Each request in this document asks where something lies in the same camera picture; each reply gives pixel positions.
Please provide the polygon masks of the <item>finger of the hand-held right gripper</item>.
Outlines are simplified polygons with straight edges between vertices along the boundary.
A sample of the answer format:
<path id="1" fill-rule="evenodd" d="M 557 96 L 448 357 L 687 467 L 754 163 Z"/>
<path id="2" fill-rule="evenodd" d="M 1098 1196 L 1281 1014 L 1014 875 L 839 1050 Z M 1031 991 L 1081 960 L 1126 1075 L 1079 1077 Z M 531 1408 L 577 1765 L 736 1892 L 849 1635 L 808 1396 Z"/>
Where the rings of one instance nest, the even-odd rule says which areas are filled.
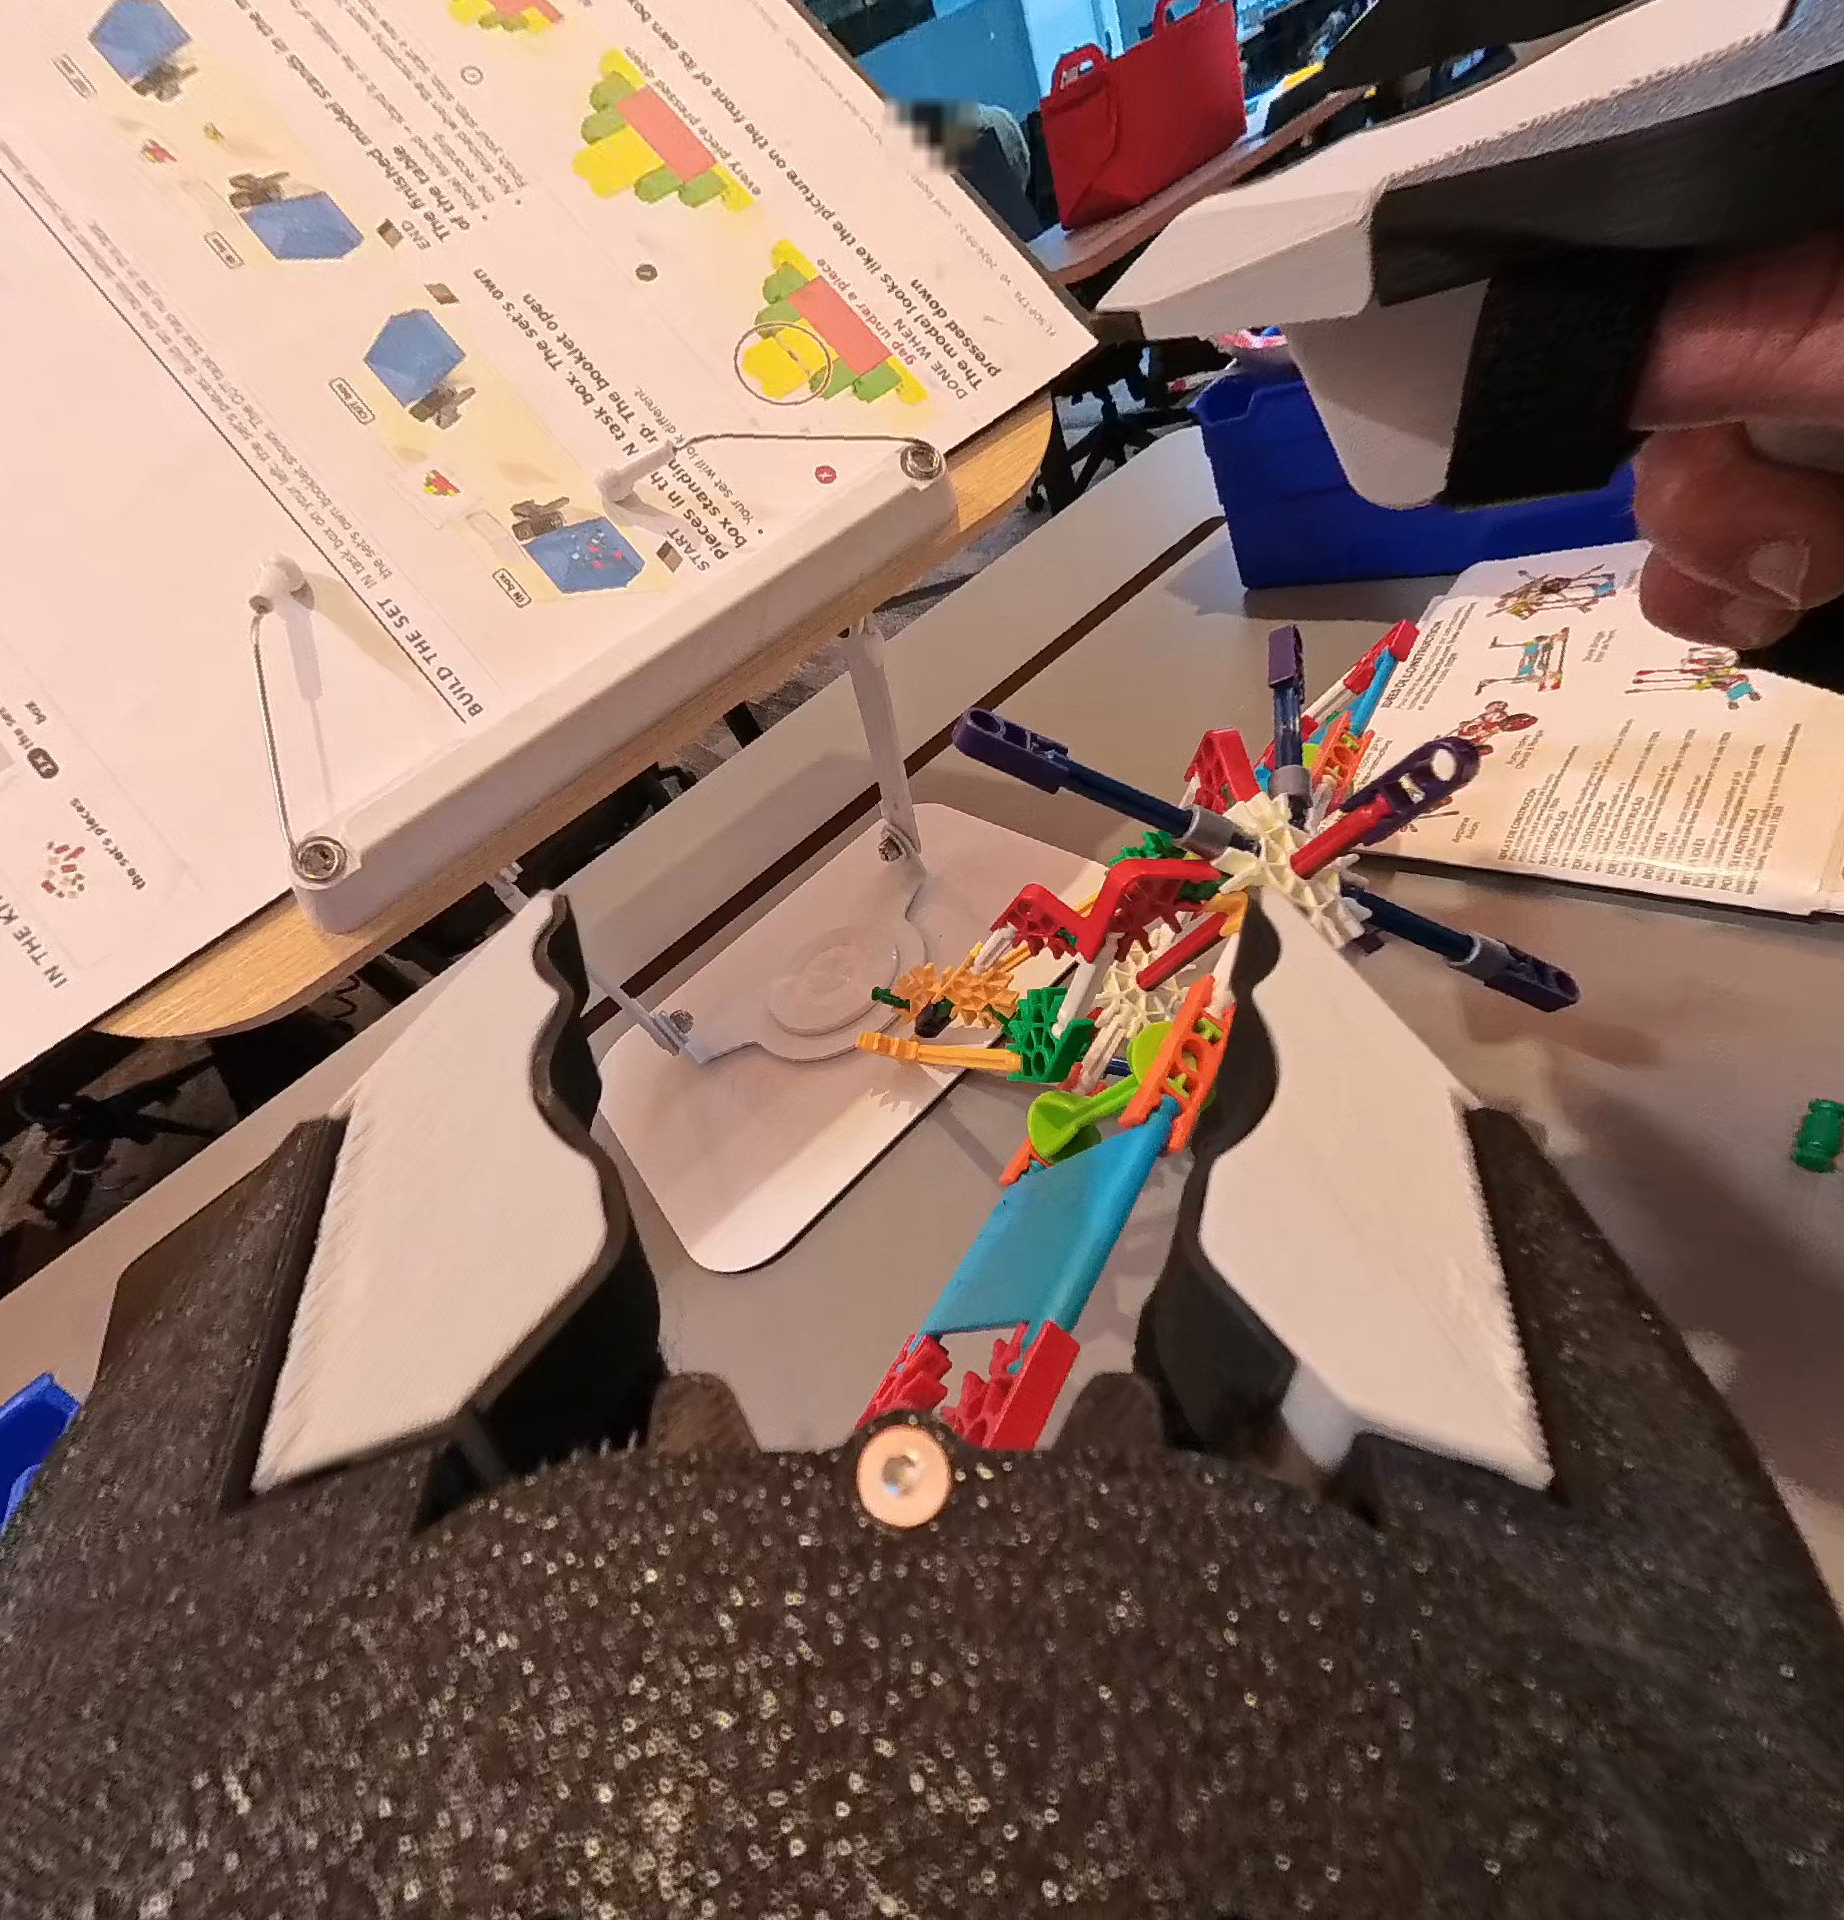
<path id="1" fill-rule="evenodd" d="M 1577 255 L 1844 221 L 1844 4 L 1612 9 L 1556 50 L 1177 216 L 1104 303 L 1288 336 Z"/>

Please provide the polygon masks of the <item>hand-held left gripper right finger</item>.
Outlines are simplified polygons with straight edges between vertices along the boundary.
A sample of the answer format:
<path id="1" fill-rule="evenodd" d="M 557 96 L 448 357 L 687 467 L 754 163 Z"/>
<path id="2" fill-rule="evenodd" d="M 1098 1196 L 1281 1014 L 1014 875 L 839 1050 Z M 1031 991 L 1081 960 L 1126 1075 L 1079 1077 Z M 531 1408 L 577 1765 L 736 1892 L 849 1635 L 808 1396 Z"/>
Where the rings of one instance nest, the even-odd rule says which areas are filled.
<path id="1" fill-rule="evenodd" d="M 1241 921 L 1213 1097 L 1135 1358 L 1190 1449 L 1313 1469 L 1398 1442 L 1554 1469 L 1467 1120 L 1473 1097 L 1289 901 Z"/>

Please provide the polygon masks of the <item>printed instruction sheet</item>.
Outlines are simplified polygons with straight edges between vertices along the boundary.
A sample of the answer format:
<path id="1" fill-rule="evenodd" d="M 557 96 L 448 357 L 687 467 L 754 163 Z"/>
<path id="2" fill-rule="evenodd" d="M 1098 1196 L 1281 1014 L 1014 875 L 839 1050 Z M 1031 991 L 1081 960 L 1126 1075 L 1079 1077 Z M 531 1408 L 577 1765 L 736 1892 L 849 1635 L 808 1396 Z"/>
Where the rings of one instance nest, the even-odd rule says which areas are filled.
<path id="1" fill-rule="evenodd" d="M 1088 343 L 797 4 L 0 4 L 0 1085 L 838 612 Z"/>

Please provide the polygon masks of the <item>person's right hand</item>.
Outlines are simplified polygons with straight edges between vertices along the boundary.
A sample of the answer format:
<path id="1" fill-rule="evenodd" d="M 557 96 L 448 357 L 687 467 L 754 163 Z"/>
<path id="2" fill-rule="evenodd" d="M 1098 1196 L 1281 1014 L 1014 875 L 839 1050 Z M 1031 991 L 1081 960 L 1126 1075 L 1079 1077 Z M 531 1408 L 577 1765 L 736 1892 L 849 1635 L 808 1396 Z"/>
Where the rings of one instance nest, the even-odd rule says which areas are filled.
<path id="1" fill-rule="evenodd" d="M 1641 611 L 1735 655 L 1844 594 L 1844 477 L 1761 457 L 1750 423 L 1844 428 L 1844 235 L 1691 269 L 1636 389 Z"/>

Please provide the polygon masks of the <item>brown background table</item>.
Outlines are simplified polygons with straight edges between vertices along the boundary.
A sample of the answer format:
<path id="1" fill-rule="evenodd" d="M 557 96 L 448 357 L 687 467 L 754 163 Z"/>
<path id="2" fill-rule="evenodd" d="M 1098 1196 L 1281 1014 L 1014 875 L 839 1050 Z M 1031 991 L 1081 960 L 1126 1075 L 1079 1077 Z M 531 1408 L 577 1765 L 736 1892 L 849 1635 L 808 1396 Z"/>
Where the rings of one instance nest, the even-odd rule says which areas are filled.
<path id="1" fill-rule="evenodd" d="M 1357 113 L 1365 99 L 1365 89 L 1326 93 L 1278 131 L 1246 133 L 1222 154 L 1107 221 L 1083 229 L 1043 229 L 1028 243 L 1028 250 L 1049 281 L 1070 290 L 1115 275 L 1182 212 L 1305 152 L 1343 114 Z"/>

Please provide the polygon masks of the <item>illustrated instruction booklet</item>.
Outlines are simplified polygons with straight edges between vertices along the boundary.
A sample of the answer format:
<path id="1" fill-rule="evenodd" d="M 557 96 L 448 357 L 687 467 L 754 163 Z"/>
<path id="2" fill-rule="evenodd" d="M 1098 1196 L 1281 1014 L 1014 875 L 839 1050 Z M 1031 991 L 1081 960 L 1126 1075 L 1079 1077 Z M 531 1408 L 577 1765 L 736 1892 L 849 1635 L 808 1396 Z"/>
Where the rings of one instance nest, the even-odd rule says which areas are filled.
<path id="1" fill-rule="evenodd" d="M 1844 695 L 1651 627 L 1643 558 L 1492 561 L 1421 612 L 1360 778 L 1435 739 L 1480 771 L 1377 857 L 1844 919 Z"/>

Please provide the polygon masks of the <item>colourful rod and connector model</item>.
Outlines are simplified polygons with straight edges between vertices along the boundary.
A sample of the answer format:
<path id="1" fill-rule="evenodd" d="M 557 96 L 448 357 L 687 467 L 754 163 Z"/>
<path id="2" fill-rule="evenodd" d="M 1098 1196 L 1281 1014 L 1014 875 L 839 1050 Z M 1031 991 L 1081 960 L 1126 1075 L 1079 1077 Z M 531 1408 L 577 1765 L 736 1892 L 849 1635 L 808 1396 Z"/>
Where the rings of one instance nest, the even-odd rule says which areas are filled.
<path id="1" fill-rule="evenodd" d="M 1463 737 L 1438 737 L 1357 781 L 1374 703 L 1418 633 L 1388 630 L 1339 685 L 1327 721 L 1304 713 L 1294 627 L 1270 633 L 1271 734 L 1255 763 L 1240 733 L 1211 730 L 1172 804 L 1083 764 L 1059 740 L 988 709 L 952 733 L 959 756 L 1045 795 L 1074 795 L 1146 828 L 1074 902 L 1017 892 L 954 969 L 918 967 L 872 997 L 905 1034 L 855 1041 L 894 1062 L 937 1066 L 973 1044 L 1034 1090 L 999 1199 L 863 1410 L 940 1410 L 988 1451 L 1034 1446 L 1076 1366 L 1076 1336 L 1165 1160 L 1190 1148 L 1215 1088 L 1232 1013 L 1223 977 L 1246 912 L 1288 901 L 1332 949 L 1399 943 L 1512 1002 L 1579 1005 L 1563 970 L 1507 943 L 1441 925 L 1372 892 L 1354 861 L 1450 803 L 1482 769 Z"/>

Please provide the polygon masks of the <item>red tote bag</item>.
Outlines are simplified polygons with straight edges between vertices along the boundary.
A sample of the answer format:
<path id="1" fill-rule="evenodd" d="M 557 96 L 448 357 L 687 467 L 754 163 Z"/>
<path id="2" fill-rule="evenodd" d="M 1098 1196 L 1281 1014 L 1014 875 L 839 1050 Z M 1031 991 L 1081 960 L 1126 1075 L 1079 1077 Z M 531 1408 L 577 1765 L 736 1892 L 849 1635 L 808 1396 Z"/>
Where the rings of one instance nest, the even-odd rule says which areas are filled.
<path id="1" fill-rule="evenodd" d="M 1120 212 L 1244 138 L 1236 6 L 1155 4 L 1147 36 L 1111 62 L 1109 83 L 1114 138 L 1101 182 Z"/>
<path id="2" fill-rule="evenodd" d="M 1038 114 L 1061 229 L 1115 221 L 1163 189 L 1137 76 L 1130 54 L 1111 59 L 1096 42 L 1055 60 Z"/>

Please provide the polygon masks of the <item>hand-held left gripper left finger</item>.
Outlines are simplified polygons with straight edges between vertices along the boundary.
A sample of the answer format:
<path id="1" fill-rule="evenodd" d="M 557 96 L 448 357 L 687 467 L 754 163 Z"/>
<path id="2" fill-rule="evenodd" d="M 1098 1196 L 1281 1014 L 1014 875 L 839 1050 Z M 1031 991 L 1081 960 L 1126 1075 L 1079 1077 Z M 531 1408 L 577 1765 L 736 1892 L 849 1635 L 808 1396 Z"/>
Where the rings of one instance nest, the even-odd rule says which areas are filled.
<path id="1" fill-rule="evenodd" d="M 568 905 L 531 899 L 354 1082 L 262 1353 L 245 1493 L 426 1455 L 453 1503 L 627 1455 L 665 1382 Z"/>

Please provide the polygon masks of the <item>white document stand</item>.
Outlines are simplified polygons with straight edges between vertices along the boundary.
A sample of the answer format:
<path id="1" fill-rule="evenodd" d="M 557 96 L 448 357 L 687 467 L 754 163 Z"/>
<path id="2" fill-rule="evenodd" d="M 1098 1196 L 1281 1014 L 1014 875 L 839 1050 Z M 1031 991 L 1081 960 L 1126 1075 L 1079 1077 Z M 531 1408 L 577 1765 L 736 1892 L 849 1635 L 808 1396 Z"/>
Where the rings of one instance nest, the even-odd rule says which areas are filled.
<path id="1" fill-rule="evenodd" d="M 711 709 L 839 638 L 879 807 L 702 973 L 676 1009 L 633 1000 L 586 955 L 596 995 L 638 1027 L 600 1066 L 597 1116 L 690 1259 L 737 1276 L 782 1254 L 952 1087 L 996 1058 L 950 1044 L 935 1066 L 899 1068 L 857 1048 L 883 1039 L 873 998 L 897 975 L 956 967 L 956 938 L 981 945 L 973 905 L 1011 864 L 1081 875 L 1067 855 L 1011 828 L 916 807 L 873 612 L 1028 491 L 1028 455 L 992 457 L 1022 407 L 969 445 L 913 439 L 810 440 L 872 452 L 861 507 L 822 507 L 756 575 L 687 590 L 658 622 L 607 642 L 559 678 L 474 721 L 361 800 L 289 822 L 269 763 L 291 892 L 315 935 L 388 949 L 430 897 L 489 881 L 574 822 L 601 787 L 649 763 Z"/>

